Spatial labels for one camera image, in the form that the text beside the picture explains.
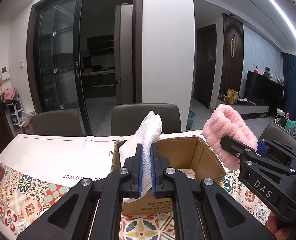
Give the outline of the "person right hand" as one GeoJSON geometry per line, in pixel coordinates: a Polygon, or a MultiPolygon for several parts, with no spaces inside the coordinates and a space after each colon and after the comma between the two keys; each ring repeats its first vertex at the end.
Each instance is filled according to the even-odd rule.
{"type": "Polygon", "coordinates": [[[293,228],[281,228],[281,221],[273,212],[269,214],[265,227],[275,235],[277,240],[286,240],[293,232],[293,228]]]}

